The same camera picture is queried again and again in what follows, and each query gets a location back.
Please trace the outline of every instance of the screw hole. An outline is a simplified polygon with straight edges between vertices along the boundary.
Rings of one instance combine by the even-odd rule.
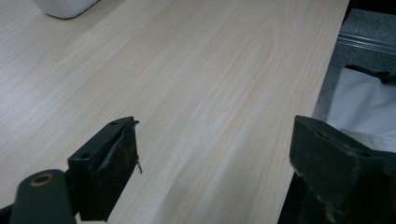
[[[84,154],[82,154],[80,157],[81,157],[82,159],[86,160],[86,159],[89,159],[90,156],[91,156],[90,153],[84,153]]]
[[[32,181],[30,181],[30,186],[40,187],[49,183],[52,179],[52,174],[43,174],[36,176]]]

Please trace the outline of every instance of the black plastic part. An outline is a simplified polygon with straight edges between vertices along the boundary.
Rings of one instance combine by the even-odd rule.
[[[133,117],[110,122],[69,159],[74,211],[81,220],[107,221],[139,157]]]
[[[7,224],[9,223],[9,220],[11,219],[11,212],[12,212],[12,207],[14,205],[11,204],[7,207],[4,207],[0,209],[0,224]]]
[[[47,170],[24,179],[18,187],[9,223],[76,223],[64,172]]]
[[[372,72],[368,69],[365,69],[363,67],[354,65],[354,64],[349,64],[346,65],[346,68],[352,69],[361,73],[364,73],[366,75],[369,75],[371,77],[378,77],[383,84],[388,84],[388,83],[396,83],[396,76],[392,75],[388,71],[381,71],[381,72]]]
[[[325,122],[297,116],[290,162],[297,175],[279,223],[287,216],[293,223],[396,223],[394,153],[371,150]]]

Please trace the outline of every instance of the wood grain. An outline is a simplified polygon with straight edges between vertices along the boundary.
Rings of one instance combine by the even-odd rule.
[[[347,0],[0,2],[0,206],[134,116],[144,169],[109,223],[276,223]]]

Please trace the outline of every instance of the gray fabric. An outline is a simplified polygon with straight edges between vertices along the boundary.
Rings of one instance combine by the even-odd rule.
[[[396,152],[396,85],[330,66],[313,117],[367,147]]]

